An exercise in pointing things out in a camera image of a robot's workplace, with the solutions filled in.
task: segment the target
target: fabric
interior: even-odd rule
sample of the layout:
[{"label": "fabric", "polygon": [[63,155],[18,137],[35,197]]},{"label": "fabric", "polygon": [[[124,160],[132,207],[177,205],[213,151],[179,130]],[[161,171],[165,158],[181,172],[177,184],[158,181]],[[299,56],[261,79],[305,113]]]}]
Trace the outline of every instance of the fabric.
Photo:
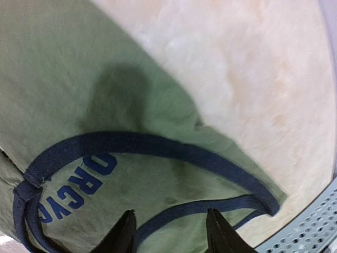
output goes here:
[{"label": "fabric", "polygon": [[[284,201],[263,170],[230,138],[204,126],[180,85],[91,3],[2,4],[11,11],[0,16],[0,146],[17,168],[8,163],[1,168],[1,231],[16,238],[12,191],[29,164],[64,139],[97,131],[155,134],[202,147],[235,163],[280,204]],[[89,252],[126,209],[136,210],[141,226],[172,206],[250,193],[185,162],[125,153],[76,159],[43,188],[44,234],[71,252]],[[236,225],[253,211],[223,215]],[[205,252],[205,221],[204,214],[173,220],[138,252]]]}]

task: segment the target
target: beige surface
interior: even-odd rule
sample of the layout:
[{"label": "beige surface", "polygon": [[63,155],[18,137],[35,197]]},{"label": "beige surface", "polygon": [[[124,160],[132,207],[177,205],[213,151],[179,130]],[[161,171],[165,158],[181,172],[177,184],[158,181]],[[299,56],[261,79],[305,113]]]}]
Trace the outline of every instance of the beige surface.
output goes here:
[{"label": "beige surface", "polygon": [[315,0],[93,0],[237,139],[289,194],[274,218],[240,229],[252,246],[331,180],[334,87]]}]

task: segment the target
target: blue trim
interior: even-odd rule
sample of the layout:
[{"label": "blue trim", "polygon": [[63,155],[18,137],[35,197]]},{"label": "blue trim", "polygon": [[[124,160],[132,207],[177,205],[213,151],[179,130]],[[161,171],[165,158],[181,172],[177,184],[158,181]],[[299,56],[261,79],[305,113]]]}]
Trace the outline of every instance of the blue trim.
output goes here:
[{"label": "blue trim", "polygon": [[198,213],[207,213],[209,208],[217,209],[219,212],[228,212],[242,208],[255,209],[253,213],[246,216],[243,221],[239,222],[236,226],[240,227],[257,215],[265,214],[263,206],[252,195],[243,195],[237,198],[224,199],[224,200],[203,200],[185,203],[178,206],[173,206],[165,211],[159,213],[145,224],[141,225],[136,232],[137,246],[136,248],[152,233],[164,227],[169,222],[180,217],[195,215]]},{"label": "blue trim", "polygon": [[139,228],[140,232],[138,231],[137,234],[142,240],[172,219],[193,213],[207,213],[208,208],[216,208],[216,205],[226,211],[238,209],[240,205],[243,206],[242,208],[249,208],[255,203],[255,209],[258,209],[259,213],[270,215],[276,214],[280,208],[277,200],[258,179],[218,154],[151,134],[89,133],[61,141],[42,152],[29,165],[24,174],[25,180],[14,190],[15,229],[18,238],[27,248],[32,248],[32,245],[27,237],[24,216],[26,216],[32,234],[44,248],[52,253],[62,252],[55,249],[51,240],[43,235],[42,226],[38,220],[37,210],[41,185],[70,162],[87,155],[102,153],[145,154],[184,161],[224,177],[253,194],[253,196],[246,197],[241,204],[240,198],[236,198],[212,201],[214,206],[210,206],[209,201],[197,201],[167,209]]},{"label": "blue trim", "polygon": [[250,221],[251,219],[254,219],[257,216],[263,215],[264,213],[260,213],[259,211],[253,211],[251,214],[247,215],[246,217],[244,217],[241,221],[239,221],[236,225],[233,226],[233,228],[235,230],[239,229],[240,227],[242,227],[243,225],[245,225],[248,221]]}]

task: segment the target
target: green t-shirt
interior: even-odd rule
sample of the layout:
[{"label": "green t-shirt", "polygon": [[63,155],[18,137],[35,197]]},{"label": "green t-shirt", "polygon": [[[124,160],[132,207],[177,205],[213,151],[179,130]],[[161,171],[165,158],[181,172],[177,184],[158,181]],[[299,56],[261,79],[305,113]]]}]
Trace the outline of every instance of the green t-shirt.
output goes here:
[{"label": "green t-shirt", "polygon": [[[154,134],[201,147],[284,201],[263,170],[233,140],[203,125],[182,87],[90,2],[24,2],[4,0],[10,8],[0,15],[0,147],[16,165],[0,161],[1,231],[16,238],[12,191],[29,164],[64,139],[100,131]],[[81,184],[84,179],[88,184]],[[246,194],[251,192],[190,163],[109,152],[78,158],[46,181],[39,215],[44,234],[57,244],[89,252],[127,209],[135,210],[141,227],[179,205]],[[253,212],[223,215],[237,225]],[[205,219],[205,213],[173,219],[144,238],[138,252],[205,252]]]}]

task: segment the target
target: perforated metal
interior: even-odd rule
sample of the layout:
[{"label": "perforated metal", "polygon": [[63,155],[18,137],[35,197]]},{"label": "perforated metal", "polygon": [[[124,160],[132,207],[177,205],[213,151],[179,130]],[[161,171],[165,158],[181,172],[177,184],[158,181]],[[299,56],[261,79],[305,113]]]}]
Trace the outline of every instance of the perforated metal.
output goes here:
[{"label": "perforated metal", "polygon": [[336,236],[337,179],[300,215],[256,250],[259,253],[315,253]]}]

